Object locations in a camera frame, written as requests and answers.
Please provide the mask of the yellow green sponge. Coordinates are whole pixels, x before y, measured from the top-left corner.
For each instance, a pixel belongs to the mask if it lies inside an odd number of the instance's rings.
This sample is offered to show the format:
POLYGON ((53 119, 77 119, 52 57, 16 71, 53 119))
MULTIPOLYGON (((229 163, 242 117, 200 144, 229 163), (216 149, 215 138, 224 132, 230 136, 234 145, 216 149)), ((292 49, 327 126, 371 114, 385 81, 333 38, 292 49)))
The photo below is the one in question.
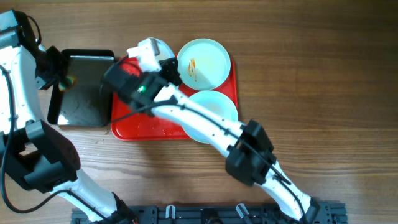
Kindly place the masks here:
POLYGON ((63 79, 60 80, 59 84, 58 84, 58 88, 60 91, 67 91, 71 88, 73 88, 73 86, 76 83, 77 78, 73 75, 67 75, 65 76, 63 79))

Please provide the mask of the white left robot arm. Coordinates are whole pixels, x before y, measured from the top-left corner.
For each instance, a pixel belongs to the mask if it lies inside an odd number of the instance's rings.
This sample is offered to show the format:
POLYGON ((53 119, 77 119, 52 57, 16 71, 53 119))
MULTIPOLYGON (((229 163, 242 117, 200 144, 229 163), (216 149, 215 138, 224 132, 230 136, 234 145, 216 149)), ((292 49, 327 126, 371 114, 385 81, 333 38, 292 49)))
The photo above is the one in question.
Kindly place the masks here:
POLYGON ((43 49, 32 16, 1 14, 1 179, 10 177, 26 191, 61 197, 91 223, 137 223, 136 214, 81 168, 74 145, 49 125, 37 92, 72 83, 69 61, 55 47, 43 49))

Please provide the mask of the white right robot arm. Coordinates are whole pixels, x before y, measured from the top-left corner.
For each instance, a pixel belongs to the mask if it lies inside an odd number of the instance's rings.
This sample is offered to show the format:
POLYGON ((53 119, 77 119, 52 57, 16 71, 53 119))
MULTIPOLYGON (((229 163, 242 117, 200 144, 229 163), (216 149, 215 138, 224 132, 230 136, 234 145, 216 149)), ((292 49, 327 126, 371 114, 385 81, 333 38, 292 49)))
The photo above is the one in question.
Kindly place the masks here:
POLYGON ((105 72, 103 83, 135 114, 156 116, 196 131, 225 157, 229 175, 244 185, 260 186, 289 218, 312 223, 319 206, 284 174, 264 128, 253 120, 231 121, 193 102, 178 89, 182 81, 177 67, 177 59, 169 58, 157 68, 137 66, 137 74, 131 75, 116 62, 105 72))

